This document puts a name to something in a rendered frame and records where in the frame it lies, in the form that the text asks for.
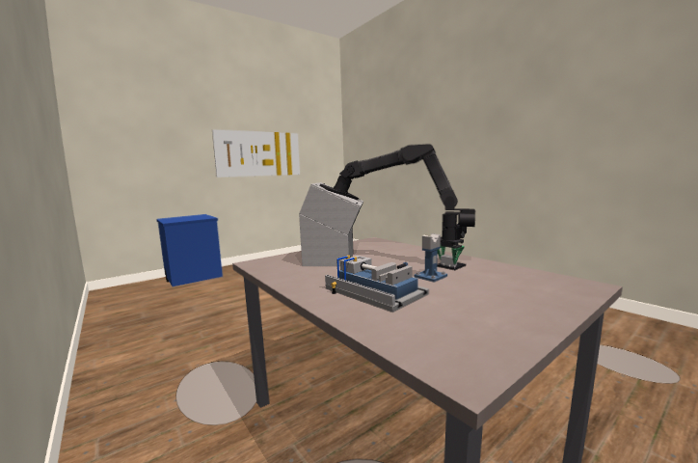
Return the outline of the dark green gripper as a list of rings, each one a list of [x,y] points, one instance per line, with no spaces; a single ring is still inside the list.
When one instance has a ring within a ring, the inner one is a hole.
[[[441,256],[444,255],[445,247],[450,247],[452,248],[452,256],[453,256],[453,262],[456,264],[458,257],[462,253],[463,249],[465,246],[458,245],[458,243],[464,243],[464,239],[458,239],[456,240],[456,227],[444,227],[443,226],[443,235],[441,237],[441,243],[442,243],[442,252],[440,252],[440,249],[438,250],[438,255],[441,260]],[[458,251],[458,252],[457,252]],[[456,254],[457,253],[457,254]]]

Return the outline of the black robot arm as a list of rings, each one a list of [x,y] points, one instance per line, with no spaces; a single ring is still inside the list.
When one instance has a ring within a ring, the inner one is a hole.
[[[319,186],[339,195],[358,200],[358,197],[347,192],[352,182],[351,179],[364,177],[364,175],[371,172],[397,165],[415,164],[423,159],[431,178],[437,186],[445,210],[460,210],[460,212],[446,211],[445,214],[443,214],[444,227],[452,228],[457,226],[456,240],[458,240],[465,237],[467,227],[475,227],[475,209],[455,208],[458,203],[457,197],[443,171],[443,167],[436,152],[433,152],[433,150],[434,148],[431,144],[409,145],[389,154],[367,160],[350,162],[345,166],[344,170],[339,173],[341,176],[338,177],[336,186],[330,187],[321,183]],[[420,155],[422,155],[422,157],[419,157]],[[458,224],[457,215],[459,215]]]

